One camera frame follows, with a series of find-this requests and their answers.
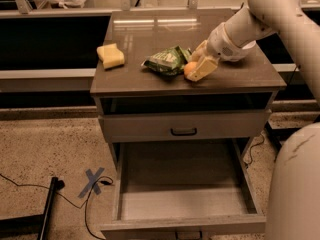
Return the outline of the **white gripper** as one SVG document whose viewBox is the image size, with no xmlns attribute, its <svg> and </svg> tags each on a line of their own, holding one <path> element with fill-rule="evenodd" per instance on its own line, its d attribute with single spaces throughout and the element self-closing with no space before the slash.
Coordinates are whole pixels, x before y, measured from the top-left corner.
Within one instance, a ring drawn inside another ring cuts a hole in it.
<svg viewBox="0 0 320 240">
<path fill-rule="evenodd" d="M 192 52 L 190 60 L 196 62 L 197 66 L 186 78 L 197 82 L 217 69 L 218 59 L 221 61 L 237 62 L 246 57 L 253 49 L 245 50 L 242 48 L 236 46 L 229 38 L 225 29 L 225 23 L 220 23 L 210 33 L 207 41 L 202 41 Z"/>
</svg>

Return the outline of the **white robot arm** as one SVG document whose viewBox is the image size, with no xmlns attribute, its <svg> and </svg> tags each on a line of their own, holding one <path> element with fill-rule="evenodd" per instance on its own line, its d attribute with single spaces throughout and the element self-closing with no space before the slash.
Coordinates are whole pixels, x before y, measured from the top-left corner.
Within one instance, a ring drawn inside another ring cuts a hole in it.
<svg viewBox="0 0 320 240">
<path fill-rule="evenodd" d="M 215 28 L 193 52 L 185 77 L 198 81 L 219 61 L 238 61 L 259 39 L 277 33 L 320 103 L 320 27 L 301 9 L 300 0 L 248 0 Z M 265 240 L 320 240 L 320 124 L 292 134 L 273 171 Z"/>
</svg>

